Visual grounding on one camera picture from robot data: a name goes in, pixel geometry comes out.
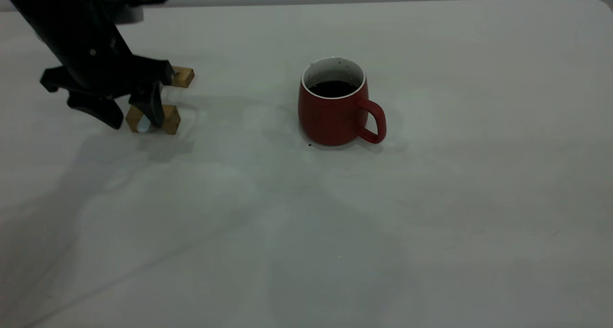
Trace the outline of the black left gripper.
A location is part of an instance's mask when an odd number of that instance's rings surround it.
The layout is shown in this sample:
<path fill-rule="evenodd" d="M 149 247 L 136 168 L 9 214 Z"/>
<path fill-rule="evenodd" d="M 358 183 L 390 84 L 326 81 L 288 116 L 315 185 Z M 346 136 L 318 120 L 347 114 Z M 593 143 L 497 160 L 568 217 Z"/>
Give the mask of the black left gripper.
<path fill-rule="evenodd" d="M 61 66 L 47 68 L 40 84 L 49 92 L 70 91 L 67 105 L 89 114 L 112 129 L 120 129 L 124 115 L 113 98 L 130 95 L 129 104 L 139 109 L 156 128 L 166 115 L 161 103 L 162 84 L 171 84 L 174 70 L 168 60 L 136 55 L 118 58 L 98 55 L 59 55 Z"/>

